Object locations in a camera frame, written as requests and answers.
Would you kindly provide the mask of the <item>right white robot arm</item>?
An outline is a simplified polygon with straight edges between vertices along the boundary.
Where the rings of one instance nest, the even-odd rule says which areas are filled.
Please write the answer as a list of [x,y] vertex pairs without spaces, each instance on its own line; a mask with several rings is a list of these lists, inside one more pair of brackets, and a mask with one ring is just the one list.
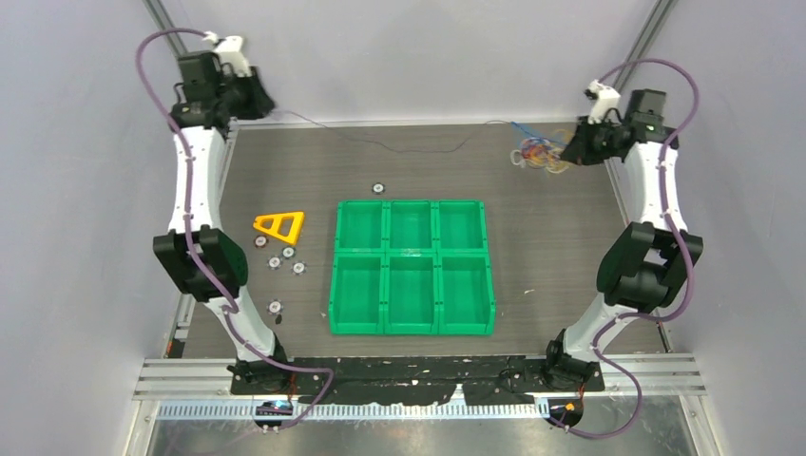
[[597,293],[584,314],[547,345],[543,377],[554,390],[581,387],[600,370],[609,343],[638,319],[673,303],[703,251],[679,207],[675,165],[679,132],[664,123],[666,95],[631,93],[620,112],[620,93],[598,81],[585,90],[590,112],[577,120],[560,159],[578,165],[618,159],[635,185],[635,219],[604,255]]

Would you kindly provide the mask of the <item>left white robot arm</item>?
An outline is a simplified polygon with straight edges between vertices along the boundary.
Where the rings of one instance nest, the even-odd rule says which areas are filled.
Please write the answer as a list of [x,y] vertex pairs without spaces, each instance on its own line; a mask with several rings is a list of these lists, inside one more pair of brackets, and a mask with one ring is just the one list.
[[178,60],[178,100],[162,108],[178,159],[174,211],[153,252],[178,290],[221,323],[237,356],[233,375],[270,393],[284,391],[291,368],[278,337],[262,321],[247,290],[244,251],[221,224],[220,174],[234,120],[258,120],[275,107],[258,70],[239,51],[197,51]]

